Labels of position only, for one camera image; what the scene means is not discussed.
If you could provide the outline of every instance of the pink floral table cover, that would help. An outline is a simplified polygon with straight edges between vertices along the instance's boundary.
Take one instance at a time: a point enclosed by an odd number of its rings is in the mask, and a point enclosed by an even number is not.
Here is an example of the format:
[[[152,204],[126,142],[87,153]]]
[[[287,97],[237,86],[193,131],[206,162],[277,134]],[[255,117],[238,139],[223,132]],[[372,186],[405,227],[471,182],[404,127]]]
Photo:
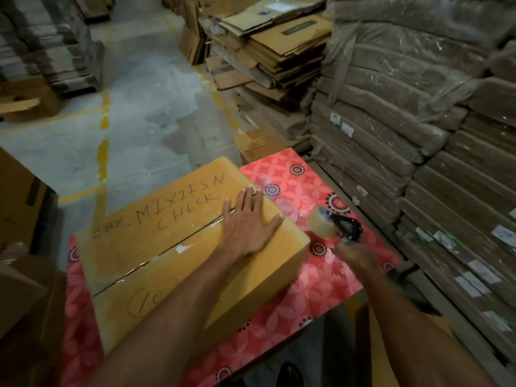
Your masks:
[[[306,216],[315,205],[357,217],[300,156],[286,149],[241,170],[310,236],[309,256],[290,288],[269,301],[197,368],[185,374],[181,387],[211,387],[362,288],[349,267],[332,254],[333,243],[317,238],[306,227]],[[363,242],[377,255],[383,270],[399,262],[396,254],[367,227]],[[80,387],[102,362],[103,352],[73,235],[65,312],[61,386]]]

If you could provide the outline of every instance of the concrete floor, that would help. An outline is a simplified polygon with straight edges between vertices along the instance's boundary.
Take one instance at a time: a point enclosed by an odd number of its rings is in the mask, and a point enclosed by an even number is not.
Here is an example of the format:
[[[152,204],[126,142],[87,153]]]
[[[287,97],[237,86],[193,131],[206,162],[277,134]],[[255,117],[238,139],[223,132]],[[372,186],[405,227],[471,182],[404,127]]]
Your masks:
[[[105,47],[104,91],[66,101],[59,116],[0,124],[0,145],[53,188],[52,250],[66,268],[69,236],[220,156],[241,165],[241,126],[200,67],[178,49],[183,20],[160,0],[117,0],[90,26]]]

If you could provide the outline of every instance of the person's right arm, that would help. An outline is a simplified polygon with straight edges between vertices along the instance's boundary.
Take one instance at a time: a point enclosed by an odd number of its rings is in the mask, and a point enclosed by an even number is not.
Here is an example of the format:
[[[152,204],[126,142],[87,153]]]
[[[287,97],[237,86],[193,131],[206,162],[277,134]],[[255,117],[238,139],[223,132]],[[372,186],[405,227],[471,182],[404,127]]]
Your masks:
[[[362,282],[401,387],[494,387],[487,372],[458,342],[383,278],[364,245],[339,244],[333,252]]]

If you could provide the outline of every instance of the red patterned tablecloth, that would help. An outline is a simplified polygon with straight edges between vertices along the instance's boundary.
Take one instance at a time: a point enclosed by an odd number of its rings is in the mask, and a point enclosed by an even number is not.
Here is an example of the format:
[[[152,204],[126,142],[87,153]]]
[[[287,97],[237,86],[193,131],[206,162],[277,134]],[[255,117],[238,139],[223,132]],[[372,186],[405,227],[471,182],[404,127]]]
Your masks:
[[[243,166],[241,170],[310,235],[310,256],[290,288],[269,301],[196,369],[187,373],[181,387],[214,385],[362,288],[349,267],[335,259],[330,250],[332,244],[318,239],[306,227],[306,216],[315,205],[326,205],[335,212],[357,217],[300,156],[286,149]],[[367,227],[363,242],[377,255],[382,269],[389,270],[399,262]],[[73,235],[65,312],[61,386],[79,387],[102,362],[103,353]]]

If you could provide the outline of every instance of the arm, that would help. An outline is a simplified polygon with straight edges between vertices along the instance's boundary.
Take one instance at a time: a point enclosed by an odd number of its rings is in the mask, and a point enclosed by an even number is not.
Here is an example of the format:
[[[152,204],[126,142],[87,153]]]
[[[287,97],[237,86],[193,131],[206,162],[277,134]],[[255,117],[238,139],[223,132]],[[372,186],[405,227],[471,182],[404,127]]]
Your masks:
[[[233,214],[230,201],[224,202],[219,246],[119,343],[88,387],[177,384],[231,267],[265,247],[283,221],[279,214],[263,225],[262,198],[261,192],[256,192],[252,206],[252,188],[242,190]]]
[[[364,285],[400,386],[494,387],[487,372],[459,343],[382,277],[374,256],[364,245],[339,244],[334,253]]]

